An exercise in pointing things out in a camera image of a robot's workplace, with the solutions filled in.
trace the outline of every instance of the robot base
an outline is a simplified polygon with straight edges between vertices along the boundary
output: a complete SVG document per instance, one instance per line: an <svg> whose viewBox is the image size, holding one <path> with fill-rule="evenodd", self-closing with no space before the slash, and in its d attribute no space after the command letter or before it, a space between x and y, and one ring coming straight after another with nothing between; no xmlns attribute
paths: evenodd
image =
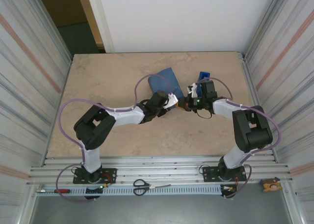
<svg viewBox="0 0 314 224"><path fill-rule="evenodd" d="M117 169L116 168L102 168L97 171L89 173L83 166L77 168L74 173L73 184L108 184L116 183Z"/></svg>
<svg viewBox="0 0 314 224"><path fill-rule="evenodd" d="M221 167L203 167L204 182L232 182L236 181L236 176L239 181L246 181L246 173L244 167L228 169L223 175Z"/></svg>

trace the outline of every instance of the corrugated metal wall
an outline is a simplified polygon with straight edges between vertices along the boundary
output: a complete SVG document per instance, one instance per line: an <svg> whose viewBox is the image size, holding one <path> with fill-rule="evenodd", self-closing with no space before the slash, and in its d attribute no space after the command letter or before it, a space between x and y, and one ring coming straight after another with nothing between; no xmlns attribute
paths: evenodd
<svg viewBox="0 0 314 224"><path fill-rule="evenodd" d="M0 223L46 153L71 57L38 0L0 0Z"/></svg>
<svg viewBox="0 0 314 224"><path fill-rule="evenodd" d="M283 133L276 151L287 162L309 223L314 223L314 0L282 0L249 71L265 111Z"/></svg>

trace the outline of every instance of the black-handled scissors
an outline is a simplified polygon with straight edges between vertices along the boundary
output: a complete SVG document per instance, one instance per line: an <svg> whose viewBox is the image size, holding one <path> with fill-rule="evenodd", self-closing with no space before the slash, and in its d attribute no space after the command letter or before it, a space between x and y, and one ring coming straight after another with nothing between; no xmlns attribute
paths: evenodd
<svg viewBox="0 0 314 224"><path fill-rule="evenodd" d="M142 196L143 194L145 194L150 189L155 189L155 188L160 188L160 187L168 187L171 185L170 184L153 184L153 185L151 185L142 179L137 179L136 181L134 181L133 186L136 187L133 189L133 193L136 196Z"/></svg>

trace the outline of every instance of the blue object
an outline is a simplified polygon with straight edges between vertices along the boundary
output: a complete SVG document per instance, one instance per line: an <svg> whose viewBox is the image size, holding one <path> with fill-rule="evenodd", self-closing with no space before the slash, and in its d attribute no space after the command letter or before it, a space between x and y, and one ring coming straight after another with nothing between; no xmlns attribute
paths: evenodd
<svg viewBox="0 0 314 224"><path fill-rule="evenodd" d="M200 72L200 76L198 77L198 82L201 80L201 79L204 79L204 78L209 78L210 77L210 73L207 73L207 72ZM202 97L202 90L201 90L201 85L200 84L197 84L197 97Z"/></svg>
<svg viewBox="0 0 314 224"><path fill-rule="evenodd" d="M180 88L180 85L178 83L178 80L176 78L176 75L172 71L171 67L166 68L157 74L159 74L159 75L161 75L167 79L167 81L170 83L170 85L172 87L173 93L176 95L176 97L178 99L184 97L182 90ZM155 93L158 90L162 90L163 92L165 92L167 94L170 93L170 89L169 89L168 84L165 82L164 79L162 79L158 76L150 76L148 78L148 84L151 87L153 93Z"/></svg>

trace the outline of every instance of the beige tabletop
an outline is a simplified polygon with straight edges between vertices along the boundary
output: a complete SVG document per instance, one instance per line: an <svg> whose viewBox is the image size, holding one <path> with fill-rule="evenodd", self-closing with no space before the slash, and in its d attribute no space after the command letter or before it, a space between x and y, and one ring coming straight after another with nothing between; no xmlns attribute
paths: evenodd
<svg viewBox="0 0 314 224"><path fill-rule="evenodd" d="M75 55L61 103L83 98L107 107L131 106L137 81L168 67L172 67L184 95L186 87L205 71L230 87L235 102L251 105L236 52ZM218 96L229 96L222 84L215 82L215 87ZM138 87L138 101L151 96L144 80ZM75 102L63 111L62 125L75 139L73 126L90 107ZM207 117L209 113L201 111L200 115ZM102 156L208 155L225 154L234 144L230 120L219 115L202 119L193 112L173 109L145 124L113 128L100 151ZM80 150L56 125L48 156L80 156Z"/></svg>

